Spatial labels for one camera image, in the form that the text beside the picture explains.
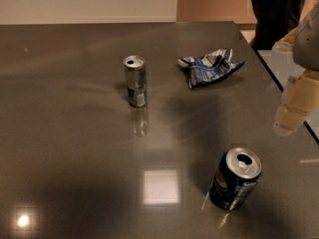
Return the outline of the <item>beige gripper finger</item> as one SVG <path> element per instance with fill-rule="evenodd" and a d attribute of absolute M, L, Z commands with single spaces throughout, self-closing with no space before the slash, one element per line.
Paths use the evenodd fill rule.
<path fill-rule="evenodd" d="M 291 52 L 293 44 L 294 44 L 295 36 L 296 36 L 296 29 L 293 29 L 289 33 L 287 33 L 283 38 L 277 41 L 273 45 L 272 50 L 278 53 Z"/>
<path fill-rule="evenodd" d="M 273 129 L 287 136 L 300 128 L 319 107 L 319 72 L 305 70 L 285 84 Z"/>

